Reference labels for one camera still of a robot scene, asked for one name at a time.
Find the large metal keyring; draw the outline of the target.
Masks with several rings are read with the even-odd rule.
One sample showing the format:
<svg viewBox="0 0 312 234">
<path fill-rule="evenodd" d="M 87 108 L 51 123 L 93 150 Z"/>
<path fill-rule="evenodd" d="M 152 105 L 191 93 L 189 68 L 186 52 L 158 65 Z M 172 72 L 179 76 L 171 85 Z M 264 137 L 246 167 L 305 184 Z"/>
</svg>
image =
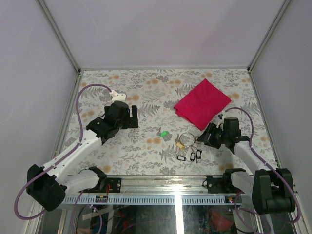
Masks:
<svg viewBox="0 0 312 234">
<path fill-rule="evenodd" d="M 190 132 L 184 132 L 179 136 L 179 142 L 184 145 L 186 148 L 193 147 L 196 144 L 199 143 L 197 140 L 197 137 L 190 133 Z"/>
</svg>

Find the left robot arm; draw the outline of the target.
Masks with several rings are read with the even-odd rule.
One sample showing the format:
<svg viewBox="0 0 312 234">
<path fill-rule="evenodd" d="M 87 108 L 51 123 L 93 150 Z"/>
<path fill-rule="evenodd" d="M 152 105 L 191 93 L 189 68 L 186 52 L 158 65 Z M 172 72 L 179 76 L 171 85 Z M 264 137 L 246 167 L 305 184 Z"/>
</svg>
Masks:
<svg viewBox="0 0 312 234">
<path fill-rule="evenodd" d="M 46 211 L 56 209 L 66 196 L 77 192 L 102 192 L 107 175 L 92 166 L 76 175 L 69 173 L 92 151 L 113 138 L 119 130 L 138 128 L 137 107 L 114 101 L 104 108 L 104 116 L 95 118 L 82 132 L 82 137 L 56 158 L 41 167 L 28 169 L 26 192 Z"/>
</svg>

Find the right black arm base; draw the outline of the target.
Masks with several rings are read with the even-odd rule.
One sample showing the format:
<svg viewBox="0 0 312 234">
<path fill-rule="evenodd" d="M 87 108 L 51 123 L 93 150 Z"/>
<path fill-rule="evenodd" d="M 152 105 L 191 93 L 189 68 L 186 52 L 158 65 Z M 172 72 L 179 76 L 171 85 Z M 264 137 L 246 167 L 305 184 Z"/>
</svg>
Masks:
<svg viewBox="0 0 312 234">
<path fill-rule="evenodd" d="M 220 175 L 207 175 L 202 182 L 202 187 L 207 189 L 209 194 L 227 194 L 229 189 L 225 180 Z"/>
</svg>

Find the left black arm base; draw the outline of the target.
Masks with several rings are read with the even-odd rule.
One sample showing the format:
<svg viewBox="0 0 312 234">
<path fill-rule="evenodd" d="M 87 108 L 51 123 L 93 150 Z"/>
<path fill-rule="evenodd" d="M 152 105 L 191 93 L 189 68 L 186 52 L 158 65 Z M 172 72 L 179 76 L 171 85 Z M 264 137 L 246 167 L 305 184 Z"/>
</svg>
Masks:
<svg viewBox="0 0 312 234">
<path fill-rule="evenodd" d="M 120 193 L 122 179 L 118 177 L 109 177 L 100 179 L 95 188 L 94 193 Z"/>
</svg>

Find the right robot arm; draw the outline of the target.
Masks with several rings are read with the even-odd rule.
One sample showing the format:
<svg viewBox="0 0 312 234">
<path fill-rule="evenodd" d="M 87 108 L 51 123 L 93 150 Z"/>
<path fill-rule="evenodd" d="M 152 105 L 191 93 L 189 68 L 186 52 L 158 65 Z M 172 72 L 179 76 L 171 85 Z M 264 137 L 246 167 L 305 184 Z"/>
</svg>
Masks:
<svg viewBox="0 0 312 234">
<path fill-rule="evenodd" d="M 259 159 L 250 147 L 249 137 L 242 135 L 237 118 L 225 118 L 219 125 L 209 123 L 197 140 L 216 149 L 225 146 L 250 170 L 248 173 L 242 168 L 226 169 L 222 178 L 212 182 L 214 191 L 244 192 L 260 215 L 295 210 L 291 172 L 286 168 L 271 169 L 264 159 Z"/>
</svg>

